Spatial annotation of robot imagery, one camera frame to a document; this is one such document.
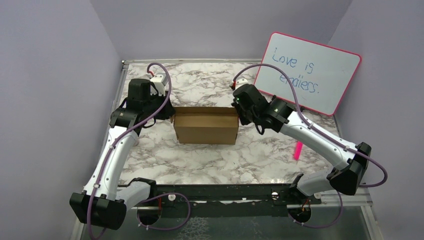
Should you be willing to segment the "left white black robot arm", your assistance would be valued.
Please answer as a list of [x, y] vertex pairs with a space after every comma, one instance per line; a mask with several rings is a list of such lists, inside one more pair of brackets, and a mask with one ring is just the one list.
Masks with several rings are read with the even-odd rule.
[[168, 120], [175, 114], [169, 98], [169, 78], [163, 73], [135, 78], [127, 97], [110, 116], [105, 147], [81, 193], [73, 193], [69, 204], [78, 220], [87, 225], [117, 230], [129, 209], [157, 200], [154, 180], [138, 177], [118, 190], [119, 179], [131, 148], [149, 120]]

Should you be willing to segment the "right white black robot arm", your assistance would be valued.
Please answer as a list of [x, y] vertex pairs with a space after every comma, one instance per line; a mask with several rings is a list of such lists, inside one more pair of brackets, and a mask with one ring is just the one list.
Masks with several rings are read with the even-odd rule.
[[331, 167], [312, 174], [299, 174], [288, 190], [289, 199], [300, 204], [315, 193], [336, 190], [353, 196], [368, 167], [365, 158], [371, 154], [371, 147], [362, 142], [342, 140], [337, 146], [312, 129], [313, 123], [306, 124], [298, 115], [296, 106], [277, 97], [271, 101], [259, 92], [253, 84], [243, 84], [233, 92], [233, 102], [242, 125], [253, 123], [259, 134], [266, 129], [289, 136], [324, 157]]

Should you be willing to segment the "brown cardboard box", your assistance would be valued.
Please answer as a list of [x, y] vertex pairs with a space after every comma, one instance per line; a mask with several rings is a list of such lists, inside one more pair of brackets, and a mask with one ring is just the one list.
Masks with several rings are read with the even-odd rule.
[[170, 119], [181, 144], [235, 145], [239, 116], [234, 107], [176, 107]]

